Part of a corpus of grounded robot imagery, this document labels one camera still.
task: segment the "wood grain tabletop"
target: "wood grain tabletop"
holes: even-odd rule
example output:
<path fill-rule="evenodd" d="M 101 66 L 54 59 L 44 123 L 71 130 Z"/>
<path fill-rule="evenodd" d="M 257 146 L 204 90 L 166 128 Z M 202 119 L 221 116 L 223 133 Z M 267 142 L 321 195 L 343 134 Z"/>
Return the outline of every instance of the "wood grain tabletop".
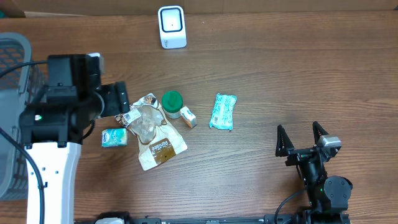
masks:
<path fill-rule="evenodd" d="M 343 141 L 325 164 L 354 185 L 352 223 L 398 219 L 398 12 L 186 15 L 188 45 L 164 50 L 156 16 L 1 19 L 0 32 L 31 42 L 34 59 L 101 52 L 103 83 L 124 80 L 130 102 L 179 91 L 198 118 L 171 123 L 188 150 L 143 171 L 138 143 L 102 148 L 97 120 L 84 141 L 75 218 L 110 210 L 133 217 L 250 217 L 274 213 L 303 188 L 275 157 L 277 125 L 297 149 L 313 144 L 318 121 Z M 217 93 L 238 97 L 232 131 L 209 128 Z M 281 213 L 308 205 L 292 200 Z M 0 202 L 0 223 L 25 223 L 26 201 Z"/>

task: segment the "plastic basket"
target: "plastic basket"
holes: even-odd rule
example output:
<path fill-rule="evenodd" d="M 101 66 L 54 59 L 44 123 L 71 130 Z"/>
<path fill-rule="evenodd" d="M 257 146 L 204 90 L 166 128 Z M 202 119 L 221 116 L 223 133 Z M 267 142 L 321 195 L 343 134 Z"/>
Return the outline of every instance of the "plastic basket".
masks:
<path fill-rule="evenodd" d="M 0 71 L 32 60 L 29 41 L 17 33 L 0 34 Z M 29 104 L 46 77 L 38 66 L 25 66 L 0 79 L 0 127 L 20 140 L 19 115 Z M 0 136 L 0 200 L 27 198 L 25 158 Z"/>

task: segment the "green lid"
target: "green lid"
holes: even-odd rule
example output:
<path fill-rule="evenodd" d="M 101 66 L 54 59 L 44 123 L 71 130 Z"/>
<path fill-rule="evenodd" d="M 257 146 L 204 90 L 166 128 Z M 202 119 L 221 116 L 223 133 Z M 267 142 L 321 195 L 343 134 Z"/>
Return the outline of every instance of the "green lid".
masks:
<path fill-rule="evenodd" d="M 162 97 L 163 109 L 169 113 L 179 112 L 182 108 L 182 96 L 177 91 L 168 91 Z"/>

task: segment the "plastic cup with green lid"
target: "plastic cup with green lid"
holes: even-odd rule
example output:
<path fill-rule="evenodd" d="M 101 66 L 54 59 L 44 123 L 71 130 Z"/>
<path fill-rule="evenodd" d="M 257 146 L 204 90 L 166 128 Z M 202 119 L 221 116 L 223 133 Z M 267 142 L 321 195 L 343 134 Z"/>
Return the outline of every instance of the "plastic cup with green lid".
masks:
<path fill-rule="evenodd" d="M 177 91 L 168 91 L 162 97 L 162 106 L 165 114 L 171 119 L 181 117 L 180 109 L 182 108 L 182 96 Z"/>

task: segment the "blue wrapper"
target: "blue wrapper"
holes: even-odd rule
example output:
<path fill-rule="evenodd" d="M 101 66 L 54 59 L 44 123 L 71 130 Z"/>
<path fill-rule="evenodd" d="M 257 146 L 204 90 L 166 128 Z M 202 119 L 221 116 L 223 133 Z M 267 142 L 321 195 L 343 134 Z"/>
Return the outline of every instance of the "blue wrapper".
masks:
<path fill-rule="evenodd" d="M 232 114 L 234 112 L 236 99 L 236 96 L 233 95 L 221 95 L 217 93 L 216 102 L 211 115 L 210 127 L 232 130 Z"/>
<path fill-rule="evenodd" d="M 126 128 L 106 129 L 102 131 L 102 146 L 127 146 Z"/>

